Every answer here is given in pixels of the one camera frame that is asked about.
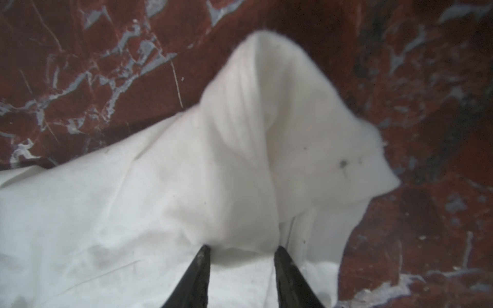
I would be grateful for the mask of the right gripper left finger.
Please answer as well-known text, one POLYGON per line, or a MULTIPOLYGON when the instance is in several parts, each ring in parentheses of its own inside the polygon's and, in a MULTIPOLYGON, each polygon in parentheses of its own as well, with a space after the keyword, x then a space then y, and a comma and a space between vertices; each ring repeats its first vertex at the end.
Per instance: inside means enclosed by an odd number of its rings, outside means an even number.
POLYGON ((162 308, 206 308, 211 248, 203 245, 162 308))

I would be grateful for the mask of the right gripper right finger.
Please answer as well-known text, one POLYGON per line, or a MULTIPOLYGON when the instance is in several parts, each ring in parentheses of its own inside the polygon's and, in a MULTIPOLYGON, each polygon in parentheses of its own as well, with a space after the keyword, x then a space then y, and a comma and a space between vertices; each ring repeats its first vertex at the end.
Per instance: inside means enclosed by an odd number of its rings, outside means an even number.
POLYGON ((276 250, 274 264, 280 308, 324 308, 284 247, 276 250))

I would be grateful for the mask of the white garment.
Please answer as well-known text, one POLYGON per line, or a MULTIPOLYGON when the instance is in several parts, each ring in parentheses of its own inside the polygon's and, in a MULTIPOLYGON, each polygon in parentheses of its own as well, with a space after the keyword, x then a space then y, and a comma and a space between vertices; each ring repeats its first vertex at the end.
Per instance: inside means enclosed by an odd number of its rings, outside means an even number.
POLYGON ((275 307, 279 246, 332 307, 351 232, 400 184, 384 146, 298 45, 255 32, 186 112, 1 173, 1 306, 160 307, 207 245, 210 307, 275 307))

